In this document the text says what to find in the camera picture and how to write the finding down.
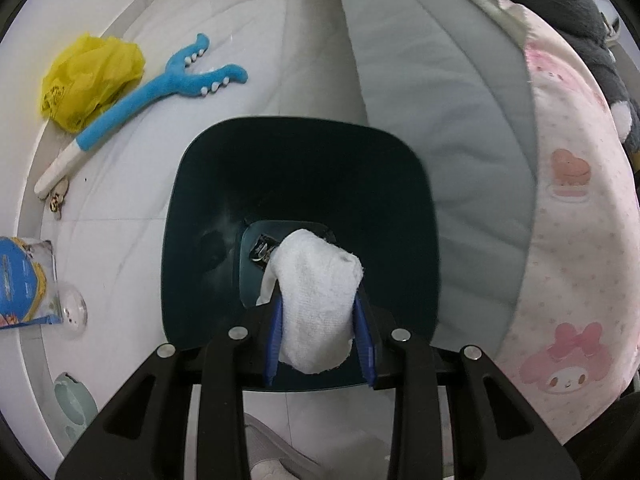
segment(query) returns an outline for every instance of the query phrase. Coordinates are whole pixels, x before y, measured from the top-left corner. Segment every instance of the pink bow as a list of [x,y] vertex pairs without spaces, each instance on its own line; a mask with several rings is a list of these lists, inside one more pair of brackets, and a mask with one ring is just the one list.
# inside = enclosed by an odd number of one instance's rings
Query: pink bow
[[549,355],[555,361],[567,357],[575,348],[581,348],[585,357],[597,354],[601,348],[600,337],[602,325],[591,323],[585,327],[581,334],[570,323],[562,323],[556,328],[556,342],[549,347]]

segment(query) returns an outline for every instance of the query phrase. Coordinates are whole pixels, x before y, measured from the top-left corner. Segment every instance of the polka dot fabric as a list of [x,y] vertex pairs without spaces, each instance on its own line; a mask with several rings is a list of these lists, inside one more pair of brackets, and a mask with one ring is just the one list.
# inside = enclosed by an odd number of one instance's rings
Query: polka dot fabric
[[638,368],[638,200],[613,117],[587,67],[529,9],[499,2],[529,30],[538,195],[516,314],[495,360],[564,443]]

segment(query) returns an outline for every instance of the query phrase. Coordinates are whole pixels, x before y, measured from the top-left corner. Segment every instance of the white handle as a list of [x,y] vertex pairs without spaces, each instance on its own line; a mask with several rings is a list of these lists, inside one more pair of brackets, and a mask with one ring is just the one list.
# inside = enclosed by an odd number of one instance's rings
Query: white handle
[[83,153],[78,143],[73,141],[58,155],[56,160],[51,163],[47,171],[45,171],[36,182],[33,190],[39,199],[44,200],[47,197],[54,186],[59,183],[63,177],[67,176],[80,161]]

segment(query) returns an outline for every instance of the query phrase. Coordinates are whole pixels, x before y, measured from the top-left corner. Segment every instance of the white tile floor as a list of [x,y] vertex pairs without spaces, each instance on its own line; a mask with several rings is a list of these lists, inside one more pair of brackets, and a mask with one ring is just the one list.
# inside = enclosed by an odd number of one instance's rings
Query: white tile floor
[[[206,98],[173,96],[144,110],[73,177],[62,221],[45,213],[59,279],[88,305],[76,340],[43,328],[49,371],[81,380],[101,408],[166,339],[160,307],[164,222],[175,173],[208,126],[255,114],[312,116],[366,124],[340,0],[156,0],[125,34],[146,57],[148,80],[174,51],[204,32],[211,47],[192,70],[228,62],[246,85]],[[337,479],[386,478],[393,393],[365,387],[300,394],[246,392],[245,411]],[[191,414],[186,472],[193,478]]]

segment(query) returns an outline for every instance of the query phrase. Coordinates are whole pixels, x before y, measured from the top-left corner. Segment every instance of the white wall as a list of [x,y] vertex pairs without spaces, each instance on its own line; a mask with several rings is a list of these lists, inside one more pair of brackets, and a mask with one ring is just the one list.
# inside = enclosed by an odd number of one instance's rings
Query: white wall
[[[101,35],[133,1],[28,0],[0,43],[0,235],[17,233],[18,210],[44,126],[38,112],[42,77],[79,34]],[[17,331],[0,332],[0,356],[0,410],[27,453],[52,476],[61,456],[28,383]]]

